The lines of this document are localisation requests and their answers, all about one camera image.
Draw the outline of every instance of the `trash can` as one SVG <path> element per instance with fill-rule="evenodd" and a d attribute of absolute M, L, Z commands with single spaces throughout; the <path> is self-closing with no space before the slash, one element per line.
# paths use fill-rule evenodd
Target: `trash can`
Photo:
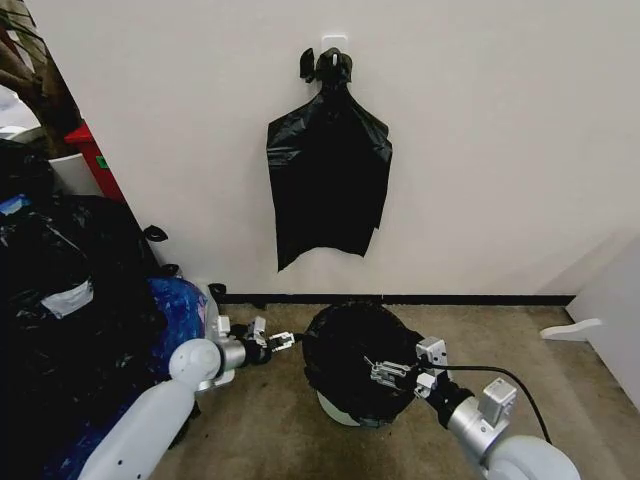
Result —
<path fill-rule="evenodd" d="M 118 187 L 116 179 L 113 177 L 111 170 L 109 170 L 109 166 L 100 152 L 98 144 L 93 139 L 87 124 L 83 123 L 80 128 L 64 137 L 64 140 L 69 144 L 76 145 L 82 152 L 82 156 L 104 196 L 111 200 L 126 203 L 124 195 L 122 195 L 120 187 Z"/>
<path fill-rule="evenodd" d="M 380 305 L 351 302 L 318 313 L 305 332 L 305 375 L 322 410 L 343 425 L 382 427 L 413 400 L 412 388 L 371 380 L 371 364 L 413 365 L 423 337 Z"/>

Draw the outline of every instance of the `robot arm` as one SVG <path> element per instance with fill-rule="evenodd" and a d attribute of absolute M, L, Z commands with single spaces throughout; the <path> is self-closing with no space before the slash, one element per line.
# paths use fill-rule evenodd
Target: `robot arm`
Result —
<path fill-rule="evenodd" d="M 459 387 L 447 370 L 443 340 L 428 337 L 416 345 L 418 368 L 379 362 L 371 379 L 392 388 L 415 385 L 416 397 L 438 414 L 440 425 L 458 440 L 465 456 L 489 480 L 580 480 L 571 460 L 556 447 L 532 436 L 508 436 L 516 389 L 502 378 L 491 382 L 478 400 Z"/>
<path fill-rule="evenodd" d="M 291 333 L 266 339 L 265 320 L 256 317 L 241 334 L 231 333 L 228 317 L 212 325 L 212 340 L 197 338 L 171 355 L 171 380 L 145 391 L 93 451 L 80 480 L 141 480 L 151 475 L 189 417 L 199 391 L 233 380 L 235 369 L 263 364 L 294 343 Z"/>

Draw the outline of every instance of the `gray carpet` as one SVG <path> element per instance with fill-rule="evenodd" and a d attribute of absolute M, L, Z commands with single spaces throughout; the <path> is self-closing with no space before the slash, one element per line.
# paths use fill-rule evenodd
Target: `gray carpet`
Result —
<path fill-rule="evenodd" d="M 255 315 L 268 333 L 303 331 L 320 305 L 246 305 L 225 309 L 232 322 Z M 586 480 L 640 478 L 640 415 L 588 344 L 540 339 L 568 322 L 547 307 L 389 307 L 411 329 L 447 342 L 451 364 L 504 366 L 529 386 L 554 443 Z M 203 414 L 167 452 L 153 480 L 177 479 L 473 479 L 434 412 L 414 401 L 393 425 L 344 427 L 321 410 L 302 371 L 299 346 L 200 399 Z M 455 372 L 476 393 L 495 375 Z M 540 435 L 523 395 L 511 432 Z"/>

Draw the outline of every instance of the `black plastic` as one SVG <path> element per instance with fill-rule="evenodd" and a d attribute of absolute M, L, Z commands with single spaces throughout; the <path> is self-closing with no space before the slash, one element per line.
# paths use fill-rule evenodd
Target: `black plastic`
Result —
<path fill-rule="evenodd" d="M 0 201 L 21 193 L 32 201 L 48 197 L 53 183 L 53 169 L 42 153 L 0 139 Z"/>
<path fill-rule="evenodd" d="M 146 277 L 158 267 L 128 208 L 100 197 L 52 197 L 0 215 L 0 260 L 7 436 L 22 452 L 16 461 L 29 452 L 21 478 L 40 478 L 60 445 L 157 380 L 147 362 L 166 320 Z M 80 309 L 57 318 L 41 304 L 87 280 L 93 299 Z"/>
<path fill-rule="evenodd" d="M 301 59 L 301 76 L 308 50 Z M 308 104 L 269 124 L 267 157 L 276 212 L 278 270 L 315 247 L 361 256 L 380 226 L 392 147 L 388 127 L 351 96 L 351 58 L 318 59 L 322 82 Z"/>
<path fill-rule="evenodd" d="M 164 242 L 169 236 L 160 227 L 149 225 L 144 229 L 144 236 L 147 240 L 154 243 Z"/>
<path fill-rule="evenodd" d="M 165 263 L 160 267 L 161 277 L 175 277 L 180 272 L 180 265 L 176 263 Z"/>
<path fill-rule="evenodd" d="M 371 362 L 414 365 L 422 336 L 391 312 L 371 303 L 331 306 L 318 313 L 302 345 L 313 388 L 364 426 L 393 422 L 414 398 L 414 382 L 395 390 L 371 380 Z"/>
<path fill-rule="evenodd" d="M 300 57 L 300 78 L 307 83 L 313 82 L 316 78 L 313 48 L 307 48 Z"/>

